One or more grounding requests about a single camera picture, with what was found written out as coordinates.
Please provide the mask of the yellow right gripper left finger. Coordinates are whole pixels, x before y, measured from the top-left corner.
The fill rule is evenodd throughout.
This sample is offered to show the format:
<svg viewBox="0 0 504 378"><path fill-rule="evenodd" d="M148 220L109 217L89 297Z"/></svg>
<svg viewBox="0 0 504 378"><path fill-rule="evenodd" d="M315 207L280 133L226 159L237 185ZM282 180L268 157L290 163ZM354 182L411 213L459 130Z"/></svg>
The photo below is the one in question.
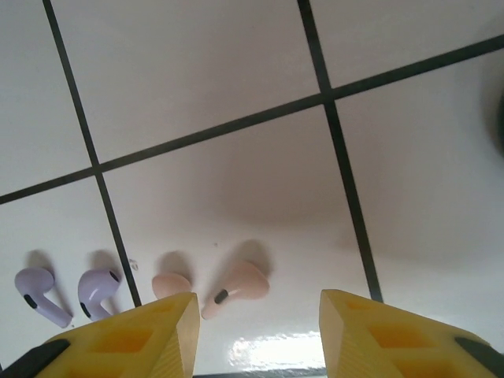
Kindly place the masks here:
<svg viewBox="0 0 504 378"><path fill-rule="evenodd" d="M38 377L192 377L195 293L173 295L56 335L69 346Z"/></svg>

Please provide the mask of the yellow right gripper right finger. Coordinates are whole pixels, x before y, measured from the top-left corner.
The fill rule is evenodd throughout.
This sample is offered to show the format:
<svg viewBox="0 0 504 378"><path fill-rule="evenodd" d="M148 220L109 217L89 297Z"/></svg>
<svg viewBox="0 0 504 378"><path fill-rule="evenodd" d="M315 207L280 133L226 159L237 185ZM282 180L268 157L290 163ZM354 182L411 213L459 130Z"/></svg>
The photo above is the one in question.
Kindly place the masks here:
<svg viewBox="0 0 504 378"><path fill-rule="evenodd" d="M323 290L319 328L329 377L501 377L479 336L341 290Z"/></svg>

